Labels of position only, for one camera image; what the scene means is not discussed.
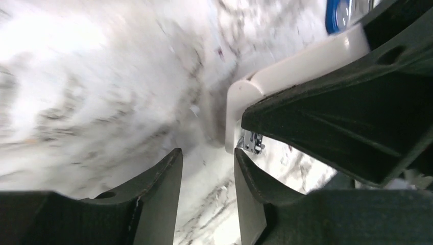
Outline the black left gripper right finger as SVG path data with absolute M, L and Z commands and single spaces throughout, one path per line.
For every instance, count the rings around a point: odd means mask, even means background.
M 234 176 L 242 244 L 432 244 L 432 193 L 351 189 L 334 177 L 301 194 L 241 149 Z

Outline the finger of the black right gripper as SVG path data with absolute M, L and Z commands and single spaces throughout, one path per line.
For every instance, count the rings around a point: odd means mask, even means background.
M 432 175 L 432 1 L 383 1 L 359 22 L 371 51 L 266 96 L 241 127 L 360 182 Z

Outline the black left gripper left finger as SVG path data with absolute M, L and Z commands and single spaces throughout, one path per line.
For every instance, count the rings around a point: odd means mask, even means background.
M 1 244 L 172 244 L 183 154 L 94 199 L 53 191 L 1 192 Z

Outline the blue stapler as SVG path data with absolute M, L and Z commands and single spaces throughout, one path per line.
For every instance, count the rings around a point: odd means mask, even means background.
M 374 0 L 328 0 L 325 27 L 328 34 L 346 30 L 368 14 L 374 7 Z

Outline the small white stapler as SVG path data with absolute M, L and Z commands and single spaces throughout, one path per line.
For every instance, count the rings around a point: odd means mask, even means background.
M 363 25 L 331 35 L 299 53 L 233 83 L 227 93 L 225 150 L 232 154 L 238 141 L 237 123 L 244 111 L 266 96 L 324 76 L 371 51 Z

